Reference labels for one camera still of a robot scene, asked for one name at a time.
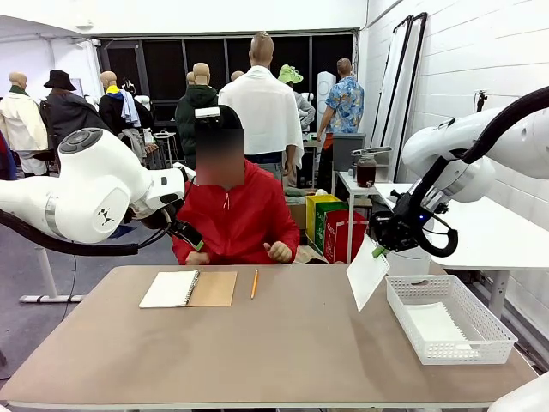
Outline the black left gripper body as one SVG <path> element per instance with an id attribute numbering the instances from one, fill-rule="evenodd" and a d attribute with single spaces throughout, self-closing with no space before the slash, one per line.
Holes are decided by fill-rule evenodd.
<path id="1" fill-rule="evenodd" d="M 202 240 L 202 235 L 192 227 L 188 222 L 176 220 L 171 223 L 168 233 L 171 236 L 175 236 L 188 243 L 189 245 L 196 245 Z"/>

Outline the person's left hand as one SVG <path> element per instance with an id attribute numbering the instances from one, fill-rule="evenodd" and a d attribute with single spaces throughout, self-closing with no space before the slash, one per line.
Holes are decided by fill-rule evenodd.
<path id="1" fill-rule="evenodd" d="M 293 261 L 292 250 L 283 242 L 276 241 L 272 245 L 269 243 L 264 243 L 263 246 L 268 254 L 268 257 L 275 262 L 288 264 Z"/>

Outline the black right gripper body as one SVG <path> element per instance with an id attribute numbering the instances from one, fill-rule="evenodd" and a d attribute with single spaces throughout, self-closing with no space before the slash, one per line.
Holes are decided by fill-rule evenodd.
<path id="1" fill-rule="evenodd" d="M 393 209 L 377 210 L 371 216 L 371 234 L 388 251 L 406 251 L 417 246 L 427 250 L 424 225 L 429 212 L 420 206 L 413 194 L 400 194 Z"/>

